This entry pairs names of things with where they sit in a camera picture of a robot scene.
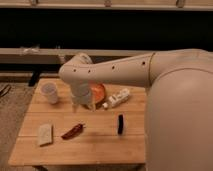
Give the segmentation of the beige cylindrical gripper body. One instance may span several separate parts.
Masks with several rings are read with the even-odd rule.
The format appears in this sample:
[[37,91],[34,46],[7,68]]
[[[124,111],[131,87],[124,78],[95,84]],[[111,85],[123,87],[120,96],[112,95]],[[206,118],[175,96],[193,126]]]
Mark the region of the beige cylindrical gripper body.
[[71,99],[75,105],[89,105],[92,102],[92,92],[88,83],[73,83],[70,89]]

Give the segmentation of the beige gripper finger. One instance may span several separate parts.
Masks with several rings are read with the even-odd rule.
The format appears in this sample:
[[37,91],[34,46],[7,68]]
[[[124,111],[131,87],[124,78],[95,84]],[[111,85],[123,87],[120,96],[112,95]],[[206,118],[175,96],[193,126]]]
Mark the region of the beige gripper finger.
[[73,104],[72,108],[73,108],[73,112],[76,112],[77,111],[77,104]]
[[91,110],[92,111],[95,111],[96,110],[96,105],[94,102],[91,103]]

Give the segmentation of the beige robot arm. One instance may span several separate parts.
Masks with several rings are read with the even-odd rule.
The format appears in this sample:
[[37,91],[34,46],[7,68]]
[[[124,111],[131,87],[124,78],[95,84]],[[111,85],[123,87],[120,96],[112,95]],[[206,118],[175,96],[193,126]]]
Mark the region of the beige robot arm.
[[158,51],[98,64],[80,53],[59,76],[77,104],[91,101],[91,83],[147,88],[147,171],[213,171],[213,52]]

